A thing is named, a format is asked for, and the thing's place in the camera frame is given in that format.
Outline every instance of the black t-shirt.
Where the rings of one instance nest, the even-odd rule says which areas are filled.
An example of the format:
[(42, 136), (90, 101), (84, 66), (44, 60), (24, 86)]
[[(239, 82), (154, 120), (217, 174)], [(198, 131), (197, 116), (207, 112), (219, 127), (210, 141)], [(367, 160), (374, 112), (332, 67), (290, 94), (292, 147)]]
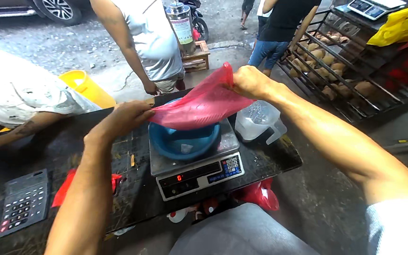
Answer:
[(304, 19), (314, 6), (320, 5), (320, 2), (321, 0), (278, 0), (259, 40), (290, 42), (300, 20)]

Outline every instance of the gray pants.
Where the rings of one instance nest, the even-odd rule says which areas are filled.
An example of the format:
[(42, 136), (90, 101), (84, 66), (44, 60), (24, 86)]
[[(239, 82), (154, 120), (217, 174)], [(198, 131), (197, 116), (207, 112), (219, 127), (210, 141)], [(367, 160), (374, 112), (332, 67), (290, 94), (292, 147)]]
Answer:
[(251, 203), (187, 229), (170, 255), (317, 255), (310, 246)]

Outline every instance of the person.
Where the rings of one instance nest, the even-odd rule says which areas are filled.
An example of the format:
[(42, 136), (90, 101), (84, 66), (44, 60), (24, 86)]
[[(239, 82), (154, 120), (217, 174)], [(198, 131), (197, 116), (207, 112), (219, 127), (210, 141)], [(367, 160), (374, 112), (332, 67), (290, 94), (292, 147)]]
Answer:
[(91, 0), (91, 5), (146, 93), (185, 89), (184, 50), (162, 1)]
[[(234, 90), (286, 114), (365, 195), (369, 254), (408, 254), (408, 169), (371, 138), (305, 101), (253, 66), (234, 74)], [(97, 254), (111, 212), (111, 145), (155, 114), (144, 102), (115, 108), (84, 137), (75, 178), (51, 228), (45, 255)], [(316, 254), (260, 207), (244, 204), (187, 229), (170, 255)]]
[(256, 36), (256, 39), (254, 40), (254, 45), (253, 45), (253, 50), (256, 47), (256, 43), (259, 40), (259, 36), (261, 35), (262, 30), (264, 29), (264, 26), (267, 24), (267, 20), (272, 13), (272, 10), (270, 10), (268, 13), (263, 13), (262, 8), (264, 7), (264, 2), (265, 0), (261, 0), (259, 3), (258, 7), (258, 35)]
[(0, 50), (0, 146), (30, 136), (70, 114), (101, 108), (57, 76)]
[[(273, 66), (283, 56), (287, 47), (289, 46), (292, 50), (302, 38), (320, 2), (321, 0), (265, 0), (263, 13), (271, 11), (271, 15), (253, 49), (248, 65), (259, 67), (266, 59), (263, 73), (270, 77)], [(302, 25), (294, 36), (302, 19)]]
[(242, 30), (247, 30), (245, 27), (245, 22), (250, 14), (250, 11), (253, 9), (254, 0), (243, 0), (242, 3), (242, 16), (240, 17), (240, 25)]

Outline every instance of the stainless steel container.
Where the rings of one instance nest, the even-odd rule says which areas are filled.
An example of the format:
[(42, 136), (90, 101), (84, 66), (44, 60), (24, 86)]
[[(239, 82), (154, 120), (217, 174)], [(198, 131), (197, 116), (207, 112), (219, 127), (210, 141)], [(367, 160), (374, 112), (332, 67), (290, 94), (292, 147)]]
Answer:
[(171, 3), (166, 13), (173, 24), (174, 31), (179, 39), (179, 43), (184, 46), (186, 55), (193, 54), (196, 50), (195, 40), (193, 40), (191, 12), (188, 5), (183, 3)]

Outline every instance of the shorts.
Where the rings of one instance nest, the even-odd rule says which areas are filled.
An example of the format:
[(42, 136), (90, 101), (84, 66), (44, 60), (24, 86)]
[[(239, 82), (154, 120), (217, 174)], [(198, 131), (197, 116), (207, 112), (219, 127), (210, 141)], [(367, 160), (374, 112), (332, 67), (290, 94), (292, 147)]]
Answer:
[(248, 61), (248, 65), (259, 67), (261, 62), (267, 58), (264, 68), (271, 70), (276, 61), (284, 54), (288, 45), (289, 42), (258, 41)]
[(171, 93), (174, 90), (175, 83), (177, 80), (182, 80), (185, 77), (185, 69), (182, 67), (180, 72), (176, 73), (175, 75), (160, 81), (154, 81), (155, 85), (157, 86), (160, 94)]
[(242, 11), (248, 15), (250, 11), (253, 9), (253, 5), (254, 0), (243, 0)]
[(256, 36), (256, 39), (259, 40), (259, 36), (261, 35), (261, 32), (265, 26), (265, 24), (267, 24), (267, 17), (263, 17), (263, 16), (258, 16), (258, 22), (259, 22), (259, 29), (258, 29), (258, 36)]

